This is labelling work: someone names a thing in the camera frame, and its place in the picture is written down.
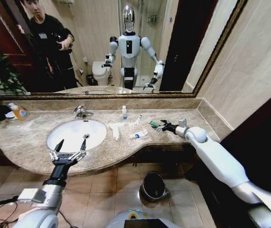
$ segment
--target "small white bottle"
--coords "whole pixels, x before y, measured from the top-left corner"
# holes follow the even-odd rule
[[[123,120],[127,119],[127,109],[125,105],[122,106],[122,119]]]

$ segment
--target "toilet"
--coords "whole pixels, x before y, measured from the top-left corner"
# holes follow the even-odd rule
[[[111,74],[110,67],[102,67],[105,62],[93,62],[92,73],[94,79],[97,81],[99,86],[108,85],[109,76]]]

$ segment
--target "trash can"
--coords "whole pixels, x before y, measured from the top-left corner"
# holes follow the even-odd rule
[[[140,194],[147,202],[159,200],[165,192],[165,182],[157,172],[149,172],[140,186]]]
[[[97,81],[95,80],[95,78],[93,77],[93,75],[87,75],[87,83],[89,86],[97,86]]]

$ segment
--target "person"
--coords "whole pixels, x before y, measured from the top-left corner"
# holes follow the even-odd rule
[[[43,56],[46,57],[50,73],[65,89],[77,87],[69,53],[74,36],[55,17],[44,13],[39,0],[20,0],[33,15],[30,29]]]

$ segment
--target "soap bottle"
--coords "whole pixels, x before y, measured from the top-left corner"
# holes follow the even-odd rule
[[[29,113],[26,110],[24,110],[23,108],[18,107],[14,103],[9,103],[8,106],[13,111],[16,118],[19,119],[19,120],[25,120],[29,116]]]
[[[124,105],[122,107],[122,119],[123,120],[127,119],[127,109],[126,109],[126,106],[124,106]]]

